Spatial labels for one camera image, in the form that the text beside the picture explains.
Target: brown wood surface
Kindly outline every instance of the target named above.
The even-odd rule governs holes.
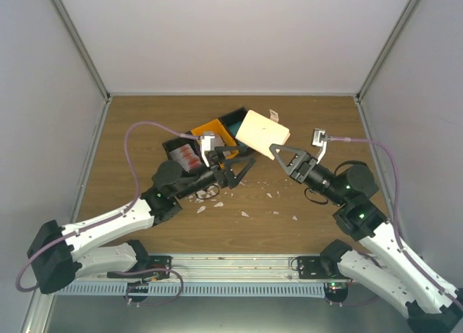
[[[318,152],[310,145],[314,127],[326,129],[330,135],[365,137],[350,97],[116,97],[109,107],[79,220],[97,216],[132,199],[135,185],[123,152],[124,134],[132,123],[153,120],[186,132],[241,106],[266,116],[269,109],[277,111],[280,123],[291,130],[286,144],[304,148],[314,155]],[[142,191],[150,187],[151,176],[166,160],[161,144],[171,138],[173,135],[151,126],[133,131],[129,152]],[[336,238],[354,245],[331,216],[337,207],[309,202],[304,197],[305,187],[291,182],[275,161],[261,155],[256,155],[256,159],[245,185],[222,190],[216,202],[196,203],[185,198],[180,201],[183,211],[169,222],[126,235],[113,244],[139,239],[150,252],[220,253],[318,253]],[[350,159],[366,161],[374,168],[370,149],[365,144],[329,143],[322,164],[333,170]],[[224,206],[214,208],[219,201]],[[385,211],[381,194],[373,201]],[[206,206],[206,210],[197,214],[201,206]],[[249,217],[242,216],[242,211]]]

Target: torn paper piece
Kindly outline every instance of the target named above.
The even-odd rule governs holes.
[[[280,117],[278,116],[278,112],[272,110],[272,109],[269,109],[270,111],[270,119],[274,122],[277,122],[280,120]]]

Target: teal object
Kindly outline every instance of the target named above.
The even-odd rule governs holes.
[[[239,127],[241,127],[241,124],[242,124],[242,122],[238,122],[238,123],[235,123],[234,125],[231,125],[231,126],[228,127],[230,133],[233,135],[235,140],[236,140],[236,137],[237,137],[237,134],[238,134],[238,129],[239,129]],[[239,140],[237,140],[237,143],[238,143],[239,146],[246,146],[244,143],[242,143]]]

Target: metal grille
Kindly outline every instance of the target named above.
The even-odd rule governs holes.
[[[74,282],[57,295],[124,295],[125,282]],[[151,282],[148,293],[133,293],[143,296],[175,295],[178,282]],[[182,296],[190,297],[314,297],[323,298],[323,284],[317,283],[186,283]]]

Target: robotic arm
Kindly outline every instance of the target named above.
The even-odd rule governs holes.
[[[317,157],[276,144],[270,150],[295,182],[339,206],[333,215],[338,227],[377,255],[392,274],[340,240],[335,240],[320,255],[326,272],[349,277],[380,295],[407,318],[414,332],[450,332],[463,316],[463,290],[437,275],[401,238],[396,239],[390,221],[370,201],[379,188],[366,164],[345,162],[337,169],[345,164],[351,166],[340,174],[319,164],[328,140],[324,130],[315,129],[313,145],[320,148]],[[288,164],[281,151],[294,153]]]
[[[255,163],[254,158],[226,159],[227,151],[245,147],[215,147],[213,134],[201,137],[201,154],[205,163],[186,172],[175,161],[165,161],[153,175],[153,186],[130,204],[121,206],[93,219],[59,226],[55,220],[45,223],[30,246],[27,256],[56,242],[36,256],[31,265],[42,293],[56,292],[77,277],[108,271],[139,271],[147,269],[148,253],[137,240],[115,247],[99,248],[131,232],[155,227],[177,215],[182,207],[177,200],[207,190],[211,185],[234,188]],[[246,162],[235,174],[232,165]]]

